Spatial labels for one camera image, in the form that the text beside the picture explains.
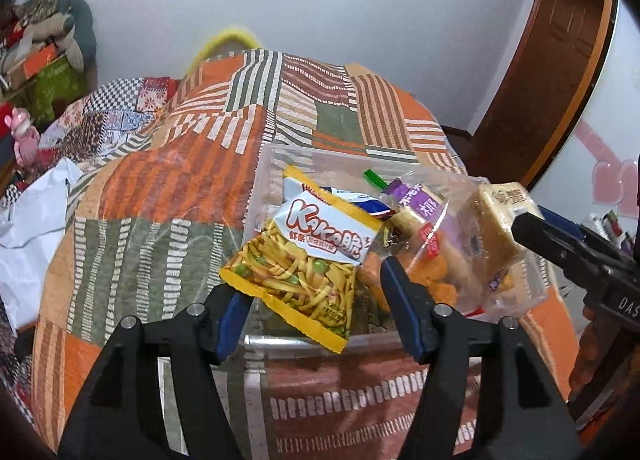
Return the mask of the square bread pack with barcode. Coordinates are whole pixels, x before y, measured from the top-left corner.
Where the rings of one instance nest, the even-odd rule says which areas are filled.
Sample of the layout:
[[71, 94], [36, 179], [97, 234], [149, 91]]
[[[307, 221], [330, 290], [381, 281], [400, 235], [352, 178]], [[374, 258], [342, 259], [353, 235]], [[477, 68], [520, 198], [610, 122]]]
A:
[[515, 241], [512, 225], [521, 214], [542, 217], [520, 183], [483, 184], [472, 200], [473, 269], [482, 284], [500, 277], [526, 254]]

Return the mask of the clear bag orange snacks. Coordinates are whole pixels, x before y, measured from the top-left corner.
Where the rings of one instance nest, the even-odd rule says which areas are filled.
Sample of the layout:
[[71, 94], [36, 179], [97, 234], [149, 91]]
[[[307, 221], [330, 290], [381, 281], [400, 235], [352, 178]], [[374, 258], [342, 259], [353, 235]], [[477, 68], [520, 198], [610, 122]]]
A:
[[386, 258], [397, 258], [409, 279], [423, 284], [437, 303], [456, 306], [462, 294], [475, 298], [480, 284], [463, 252], [459, 212], [482, 182], [462, 174], [425, 170], [413, 170], [392, 180], [367, 170], [363, 177], [380, 193], [378, 198], [385, 204], [383, 190], [395, 178], [409, 185], [421, 183], [446, 198], [436, 222], [425, 224], [409, 238], [394, 229], [389, 219], [383, 220], [382, 229], [357, 272], [358, 280], [369, 289], [378, 307], [390, 311], [381, 280], [381, 266]]

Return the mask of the purple coconut roll pack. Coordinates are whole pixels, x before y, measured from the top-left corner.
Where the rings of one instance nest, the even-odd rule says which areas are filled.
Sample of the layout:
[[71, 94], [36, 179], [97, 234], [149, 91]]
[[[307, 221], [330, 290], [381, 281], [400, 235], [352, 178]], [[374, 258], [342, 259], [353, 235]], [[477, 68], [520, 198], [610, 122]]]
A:
[[417, 183], [409, 185], [395, 178], [383, 190], [384, 200], [394, 211], [388, 222], [404, 237], [411, 237], [425, 224], [434, 223], [446, 198], [434, 189]]

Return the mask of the yellow Kako snack bag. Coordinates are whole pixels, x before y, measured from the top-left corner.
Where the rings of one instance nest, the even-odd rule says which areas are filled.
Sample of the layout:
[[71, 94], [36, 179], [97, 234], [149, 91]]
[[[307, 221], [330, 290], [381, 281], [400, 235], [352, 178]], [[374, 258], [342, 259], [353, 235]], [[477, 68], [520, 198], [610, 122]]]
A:
[[293, 165], [283, 172], [283, 195], [282, 206], [220, 278], [340, 354], [352, 326], [357, 270], [383, 223]]

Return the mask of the white appliance with stickers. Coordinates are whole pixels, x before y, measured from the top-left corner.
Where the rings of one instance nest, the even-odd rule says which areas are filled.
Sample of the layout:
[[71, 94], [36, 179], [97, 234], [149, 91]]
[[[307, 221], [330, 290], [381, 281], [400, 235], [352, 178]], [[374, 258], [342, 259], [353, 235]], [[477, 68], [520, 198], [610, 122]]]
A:
[[603, 215], [589, 213], [580, 224], [586, 226], [601, 238], [608, 240], [617, 249], [622, 250], [632, 258], [636, 257], [636, 239], [630, 232], [627, 232], [616, 212], [609, 210]]

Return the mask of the brown wooden door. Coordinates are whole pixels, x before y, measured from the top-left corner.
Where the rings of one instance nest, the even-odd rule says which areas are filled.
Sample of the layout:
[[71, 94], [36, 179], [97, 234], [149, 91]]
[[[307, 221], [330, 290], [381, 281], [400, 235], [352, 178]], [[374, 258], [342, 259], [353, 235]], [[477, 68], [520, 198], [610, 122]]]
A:
[[532, 188], [601, 68], [614, 0], [535, 0], [509, 69], [463, 156], [472, 175]]

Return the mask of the patchwork orange quilt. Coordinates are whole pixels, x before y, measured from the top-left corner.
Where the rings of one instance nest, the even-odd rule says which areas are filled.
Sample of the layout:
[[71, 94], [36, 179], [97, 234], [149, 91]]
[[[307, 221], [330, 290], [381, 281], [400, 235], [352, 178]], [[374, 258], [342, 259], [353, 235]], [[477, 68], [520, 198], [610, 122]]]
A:
[[[47, 271], [32, 401], [39, 433], [56, 454], [75, 400], [122, 318], [170, 319], [227, 284], [220, 270], [262, 229], [243, 237], [268, 145], [466, 175], [439, 124], [407, 93], [353, 64], [273, 50], [200, 64], [143, 141], [90, 180]], [[393, 317], [373, 320], [374, 298], [357, 276], [340, 354], [250, 300], [238, 345], [212, 369], [239, 459], [400, 458], [427, 368], [402, 349]], [[566, 395], [577, 342], [554, 283], [544, 302], [516, 318]], [[171, 362], [161, 357], [157, 365], [168, 443], [186, 452]]]

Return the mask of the white plastic bag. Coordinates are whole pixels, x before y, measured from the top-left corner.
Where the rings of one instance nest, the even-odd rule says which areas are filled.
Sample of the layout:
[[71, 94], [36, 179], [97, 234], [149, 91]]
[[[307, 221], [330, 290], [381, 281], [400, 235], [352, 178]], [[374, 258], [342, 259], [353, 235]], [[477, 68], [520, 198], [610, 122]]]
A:
[[1, 212], [1, 301], [14, 331], [38, 318], [44, 277], [65, 232], [67, 196], [81, 175], [63, 158]]

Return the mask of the blue red white snack bag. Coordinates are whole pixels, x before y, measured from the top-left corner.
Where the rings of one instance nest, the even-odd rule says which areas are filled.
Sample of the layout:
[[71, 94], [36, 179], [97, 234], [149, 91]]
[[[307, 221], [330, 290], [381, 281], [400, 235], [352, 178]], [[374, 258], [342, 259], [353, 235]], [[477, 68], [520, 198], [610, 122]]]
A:
[[378, 220], [388, 220], [395, 214], [395, 211], [390, 206], [380, 199], [370, 196], [370, 194], [330, 186], [322, 186], [322, 189], [362, 209]]

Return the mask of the clear plastic storage bin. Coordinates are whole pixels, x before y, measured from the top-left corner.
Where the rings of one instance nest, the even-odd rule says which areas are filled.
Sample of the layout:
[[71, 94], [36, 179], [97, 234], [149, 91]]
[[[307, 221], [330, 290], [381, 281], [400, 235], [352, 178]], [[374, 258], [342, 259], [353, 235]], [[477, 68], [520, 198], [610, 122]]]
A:
[[384, 217], [358, 276], [371, 292], [372, 310], [385, 313], [380, 265], [396, 255], [409, 270], [434, 251], [446, 258], [445, 281], [457, 289], [462, 314], [495, 322], [521, 317], [544, 302], [555, 280], [548, 261], [512, 237], [518, 214], [538, 206], [517, 183], [493, 185], [416, 163], [344, 152], [270, 144], [260, 156], [243, 237], [257, 234], [283, 203], [285, 169], [294, 165], [332, 194], [341, 194]]

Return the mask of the pink plush toy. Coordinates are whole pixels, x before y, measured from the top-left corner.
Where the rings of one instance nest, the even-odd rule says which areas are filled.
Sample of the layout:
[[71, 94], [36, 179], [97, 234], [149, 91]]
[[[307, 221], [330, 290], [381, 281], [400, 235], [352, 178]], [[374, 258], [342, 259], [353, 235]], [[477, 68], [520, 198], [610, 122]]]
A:
[[40, 134], [32, 124], [29, 112], [24, 108], [13, 108], [4, 117], [4, 123], [14, 140], [16, 164], [20, 168], [31, 168], [36, 160]]

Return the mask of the checkered patchwork blanket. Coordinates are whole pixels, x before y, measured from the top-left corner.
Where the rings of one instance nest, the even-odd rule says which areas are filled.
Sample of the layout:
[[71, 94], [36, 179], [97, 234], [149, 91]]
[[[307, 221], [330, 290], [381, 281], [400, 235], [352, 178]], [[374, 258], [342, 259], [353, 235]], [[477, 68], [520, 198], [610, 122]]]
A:
[[[108, 162], [141, 150], [146, 131], [177, 93], [180, 82], [169, 76], [116, 79], [66, 107], [42, 134], [37, 163], [28, 172], [39, 180], [63, 159], [81, 172], [67, 187], [65, 219], [75, 214], [90, 180]], [[21, 419], [35, 424], [32, 413], [32, 342], [20, 347], [10, 313], [17, 300], [1, 297], [1, 382]]]

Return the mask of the green patterned box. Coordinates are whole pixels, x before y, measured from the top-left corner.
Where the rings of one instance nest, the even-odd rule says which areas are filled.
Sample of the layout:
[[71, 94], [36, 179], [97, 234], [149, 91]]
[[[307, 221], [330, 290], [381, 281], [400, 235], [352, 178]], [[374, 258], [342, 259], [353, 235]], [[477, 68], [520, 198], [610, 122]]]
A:
[[61, 56], [33, 76], [14, 99], [18, 106], [28, 110], [32, 123], [43, 132], [69, 105], [87, 94], [85, 75]]

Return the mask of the yellow fuzzy pillow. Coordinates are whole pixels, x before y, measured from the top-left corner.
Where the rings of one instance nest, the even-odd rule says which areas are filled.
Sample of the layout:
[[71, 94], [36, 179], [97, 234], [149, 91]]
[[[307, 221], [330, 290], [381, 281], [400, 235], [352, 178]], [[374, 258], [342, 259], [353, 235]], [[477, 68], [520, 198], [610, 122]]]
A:
[[262, 44], [260, 44], [256, 36], [247, 29], [235, 26], [222, 29], [198, 51], [186, 72], [193, 72], [201, 62], [211, 56], [223, 55], [225, 48], [229, 52], [234, 48], [238, 48], [239, 50], [256, 50], [256, 48], [262, 48]]

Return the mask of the grey stuffed toy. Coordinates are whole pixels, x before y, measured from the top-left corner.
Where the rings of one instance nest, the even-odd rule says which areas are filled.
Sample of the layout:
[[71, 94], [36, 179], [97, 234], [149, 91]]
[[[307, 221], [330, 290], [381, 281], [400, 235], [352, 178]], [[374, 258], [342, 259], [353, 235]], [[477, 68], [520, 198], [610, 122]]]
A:
[[24, 35], [32, 42], [52, 41], [76, 72], [86, 71], [85, 57], [76, 38], [75, 19], [71, 14], [57, 12], [38, 24], [30, 24]]

